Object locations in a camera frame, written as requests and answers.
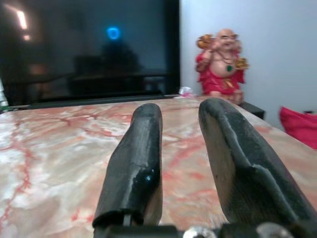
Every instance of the red pillow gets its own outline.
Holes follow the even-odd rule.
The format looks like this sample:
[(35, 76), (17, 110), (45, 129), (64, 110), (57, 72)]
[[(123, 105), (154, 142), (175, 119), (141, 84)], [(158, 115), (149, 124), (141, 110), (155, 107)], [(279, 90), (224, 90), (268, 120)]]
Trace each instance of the red pillow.
[(285, 107), (279, 115), (287, 134), (317, 149), (317, 115), (302, 114)]

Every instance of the pink marble surface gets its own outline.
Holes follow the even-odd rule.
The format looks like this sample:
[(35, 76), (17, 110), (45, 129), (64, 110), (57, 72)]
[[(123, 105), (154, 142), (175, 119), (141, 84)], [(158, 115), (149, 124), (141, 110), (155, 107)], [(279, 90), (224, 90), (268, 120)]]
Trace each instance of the pink marble surface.
[[(225, 222), (198, 123), (203, 98), (153, 101), (163, 114), (162, 224)], [(109, 158), (145, 102), (0, 115), (0, 236), (91, 237)], [(240, 109), (317, 208), (317, 153)]]

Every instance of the television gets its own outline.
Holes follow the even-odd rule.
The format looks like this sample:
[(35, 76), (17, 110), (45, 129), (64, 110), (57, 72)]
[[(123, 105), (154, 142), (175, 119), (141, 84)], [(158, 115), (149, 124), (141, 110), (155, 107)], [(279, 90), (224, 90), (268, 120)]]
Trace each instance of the television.
[(9, 105), (176, 94), (179, 0), (0, 0)]

